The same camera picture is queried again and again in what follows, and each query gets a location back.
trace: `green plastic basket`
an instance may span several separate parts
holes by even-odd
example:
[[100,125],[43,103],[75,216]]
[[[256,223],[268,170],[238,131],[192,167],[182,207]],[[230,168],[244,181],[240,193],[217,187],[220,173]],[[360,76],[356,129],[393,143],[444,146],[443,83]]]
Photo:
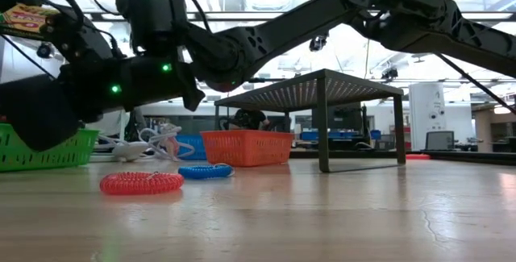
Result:
[[79,130],[74,137],[44,152],[33,152],[9,124],[0,124],[0,172],[84,165],[94,149],[98,131]]

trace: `ceiling light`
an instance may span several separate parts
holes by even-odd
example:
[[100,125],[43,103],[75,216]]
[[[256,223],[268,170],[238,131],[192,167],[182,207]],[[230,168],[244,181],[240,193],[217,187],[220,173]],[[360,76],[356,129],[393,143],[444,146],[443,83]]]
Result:
[[510,110],[501,105],[496,105],[494,107],[494,114],[508,114],[508,113],[510,113]]

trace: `blue bin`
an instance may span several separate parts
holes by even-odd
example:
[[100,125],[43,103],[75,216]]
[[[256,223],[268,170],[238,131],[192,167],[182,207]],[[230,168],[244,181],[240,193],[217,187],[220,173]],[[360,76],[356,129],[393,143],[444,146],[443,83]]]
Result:
[[[328,138],[341,138],[340,132],[328,132]],[[301,140],[314,141],[319,139],[319,132],[302,132]]]
[[356,135],[356,132],[342,132],[342,138],[351,139]]
[[[206,160],[206,149],[200,135],[178,135],[177,142],[193,146],[195,152],[190,156],[179,157],[182,160]],[[189,152],[188,148],[179,147],[179,155]]]
[[380,130],[371,130],[371,139],[380,140],[381,139],[381,131]]

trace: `metal stand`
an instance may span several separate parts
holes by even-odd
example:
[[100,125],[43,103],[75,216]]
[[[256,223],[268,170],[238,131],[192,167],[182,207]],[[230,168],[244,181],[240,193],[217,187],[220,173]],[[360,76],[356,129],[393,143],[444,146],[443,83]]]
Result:
[[396,127],[396,151],[397,164],[375,165],[367,167],[352,167],[345,169],[331,170],[330,168],[330,149],[328,147],[328,101],[325,78],[317,79],[317,121],[319,135],[319,170],[322,173],[345,173],[351,171],[391,168],[404,165],[406,163],[405,136],[403,132],[403,107],[402,96],[394,96],[394,125]]
[[285,129],[285,132],[287,133],[290,133],[290,117],[289,117],[289,112],[285,112],[285,127],[283,129]]
[[220,121],[218,120],[220,116],[220,106],[215,106],[215,130],[218,130],[218,125]]
[[394,96],[394,134],[396,135],[397,163],[406,164],[405,132],[403,128],[402,96]]
[[[286,81],[280,81],[263,88],[224,98],[215,101],[215,128],[218,128],[219,106],[242,108],[252,107],[257,110],[285,113],[285,131],[290,131],[289,112],[317,109],[318,127],[318,161],[319,169],[323,173],[349,172],[374,168],[389,168],[404,165],[405,139],[403,135],[403,90],[392,86],[378,84],[362,78],[353,77],[344,73],[338,73],[329,69],[307,73]],[[360,160],[370,159],[377,152],[351,152],[358,156],[358,166],[346,167],[342,170],[331,170],[330,151],[328,148],[328,106],[337,106],[353,102],[377,100],[394,97],[394,118],[396,126],[397,162],[387,161],[386,165],[361,166],[365,162]],[[364,123],[367,122],[367,111],[363,111]]]

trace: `ceiling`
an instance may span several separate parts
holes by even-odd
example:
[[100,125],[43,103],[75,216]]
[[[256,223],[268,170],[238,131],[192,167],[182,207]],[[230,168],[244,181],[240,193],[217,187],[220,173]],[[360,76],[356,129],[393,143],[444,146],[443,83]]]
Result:
[[[63,3],[62,0],[51,0]],[[92,0],[76,0],[85,12],[99,12],[100,10]],[[98,0],[108,10],[116,10],[114,0]],[[198,0],[205,11],[212,12],[248,12],[250,17],[259,15],[260,12],[282,12],[290,10],[307,0]],[[462,11],[516,11],[516,0],[456,0]],[[188,3],[189,11],[195,11],[195,7]],[[241,22],[235,15],[231,21],[210,22],[213,31],[221,31],[234,26],[249,26],[261,23]],[[495,28],[516,34],[516,23],[499,23],[488,19],[485,23]],[[109,30],[120,42],[120,46],[126,54],[131,54],[128,46],[130,28],[126,23],[95,23],[102,30]],[[500,95],[511,94],[516,91],[512,83],[505,85],[493,84],[488,81],[494,78],[508,79],[484,70],[472,64],[466,64],[456,60],[456,63],[476,79],[485,80],[495,93]],[[295,73],[308,73],[317,69],[334,69],[343,73],[368,79],[380,79],[381,73],[387,68],[396,67],[399,77],[390,83],[404,88],[410,83],[422,80],[459,80],[460,75],[452,68],[446,66],[435,56],[413,57],[399,52],[392,52],[383,48],[380,44],[367,41],[352,28],[341,25],[330,31],[329,44],[321,52],[310,52],[308,44],[302,44],[288,53],[277,57],[266,64],[259,74],[266,77],[293,77]],[[445,98],[449,101],[467,101],[471,94],[482,98],[479,89],[460,81],[447,81],[445,86]],[[213,90],[205,89],[207,95],[221,95]],[[240,94],[245,89],[238,88],[231,94]]]

